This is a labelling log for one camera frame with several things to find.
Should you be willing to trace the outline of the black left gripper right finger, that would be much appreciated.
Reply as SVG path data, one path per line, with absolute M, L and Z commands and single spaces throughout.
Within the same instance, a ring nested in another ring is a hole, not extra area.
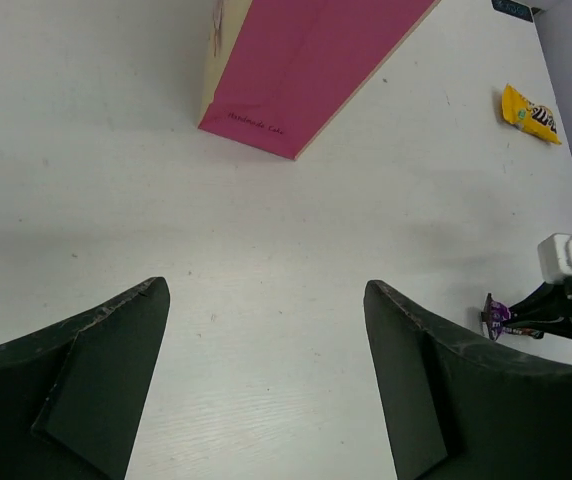
M 572 365 L 497 344 L 380 280 L 365 324 L 400 479 L 572 479 Z

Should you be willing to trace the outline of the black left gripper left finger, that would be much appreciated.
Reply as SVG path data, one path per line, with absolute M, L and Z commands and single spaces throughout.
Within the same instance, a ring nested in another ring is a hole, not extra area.
M 170 308 L 162 277 L 0 344 L 0 479 L 122 479 Z

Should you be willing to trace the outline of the brown purple M&M's packet front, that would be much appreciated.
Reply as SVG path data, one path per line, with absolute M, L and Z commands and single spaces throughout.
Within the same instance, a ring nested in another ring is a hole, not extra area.
M 491 341 L 497 341 L 502 335 L 525 336 L 541 340 L 544 333 L 529 328 L 511 327 L 507 324 L 511 318 L 509 308 L 496 301 L 490 293 L 487 294 L 484 307 L 480 312 L 480 323 L 483 332 Z

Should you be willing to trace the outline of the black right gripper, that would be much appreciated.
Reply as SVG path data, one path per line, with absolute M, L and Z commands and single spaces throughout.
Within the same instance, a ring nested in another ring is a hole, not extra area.
M 572 282 L 542 283 L 509 308 L 508 326 L 551 335 L 572 335 Z

